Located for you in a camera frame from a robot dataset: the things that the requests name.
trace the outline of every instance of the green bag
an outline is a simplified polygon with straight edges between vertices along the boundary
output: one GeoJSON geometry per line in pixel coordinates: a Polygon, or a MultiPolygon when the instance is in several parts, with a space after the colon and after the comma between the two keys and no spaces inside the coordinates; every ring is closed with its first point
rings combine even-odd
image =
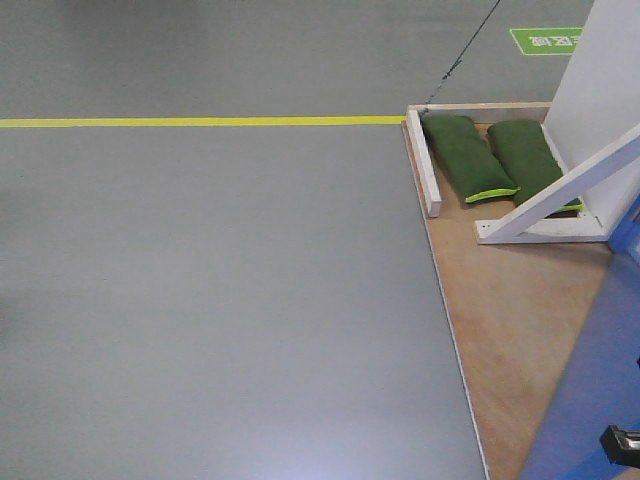
{"type": "MultiPolygon", "coordinates": [[[[562,177],[562,170],[544,138],[536,120],[507,120],[488,130],[493,151],[500,163],[521,189],[513,197],[516,206],[562,177]]],[[[558,212],[582,210],[583,204],[574,199],[558,212]]]]}
{"type": "Polygon", "coordinates": [[[518,191],[469,117],[427,113],[421,122],[439,163],[466,203],[518,191]]]}

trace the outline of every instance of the white wooden post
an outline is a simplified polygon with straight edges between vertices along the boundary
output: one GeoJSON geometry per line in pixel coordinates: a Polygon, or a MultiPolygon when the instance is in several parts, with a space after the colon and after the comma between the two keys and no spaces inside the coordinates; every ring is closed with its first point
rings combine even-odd
{"type": "Polygon", "coordinates": [[[491,244],[606,240],[608,232],[602,226],[598,228],[588,217],[563,219],[564,221],[550,219],[536,225],[537,228],[532,231],[525,230],[638,158],[640,124],[504,217],[477,221],[478,242],[491,244]]]}

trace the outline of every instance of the white wooden frame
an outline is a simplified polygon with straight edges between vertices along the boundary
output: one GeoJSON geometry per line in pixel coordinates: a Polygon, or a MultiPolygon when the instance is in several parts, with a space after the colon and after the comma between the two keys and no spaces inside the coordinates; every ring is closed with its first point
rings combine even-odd
{"type": "MultiPolygon", "coordinates": [[[[440,211],[440,192],[433,174],[433,164],[426,145],[420,115],[467,115],[476,123],[494,123],[507,119],[530,118],[544,120],[550,103],[493,103],[410,105],[407,108],[408,142],[411,143],[420,175],[420,185],[427,200],[427,215],[437,217],[440,211]]],[[[608,240],[615,224],[603,226],[591,215],[588,205],[576,218],[545,217],[571,199],[614,174],[640,157],[640,124],[602,148],[591,158],[567,171],[565,163],[547,136],[550,148],[565,175],[546,189],[495,220],[475,222],[478,243],[557,243],[600,242],[608,240]]]]}

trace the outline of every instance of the blue panel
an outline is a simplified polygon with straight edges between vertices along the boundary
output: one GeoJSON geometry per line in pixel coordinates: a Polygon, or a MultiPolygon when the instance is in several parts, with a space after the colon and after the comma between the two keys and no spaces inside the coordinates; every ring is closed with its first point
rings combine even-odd
{"type": "Polygon", "coordinates": [[[633,202],[633,205],[631,205],[631,208],[609,239],[609,245],[614,252],[629,251],[634,256],[635,251],[637,251],[638,242],[640,241],[640,222],[634,222],[634,220],[637,219],[639,209],[640,195],[633,202]]]}
{"type": "Polygon", "coordinates": [[[609,424],[640,427],[640,268],[616,255],[587,319],[521,480],[607,480],[599,443],[609,424]]]}

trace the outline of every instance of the green floor sign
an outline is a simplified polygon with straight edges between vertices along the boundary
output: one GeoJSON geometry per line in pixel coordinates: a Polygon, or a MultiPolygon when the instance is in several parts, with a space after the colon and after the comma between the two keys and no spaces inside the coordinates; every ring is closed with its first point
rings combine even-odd
{"type": "Polygon", "coordinates": [[[511,28],[509,32],[523,55],[571,55],[582,28],[511,28]]]}

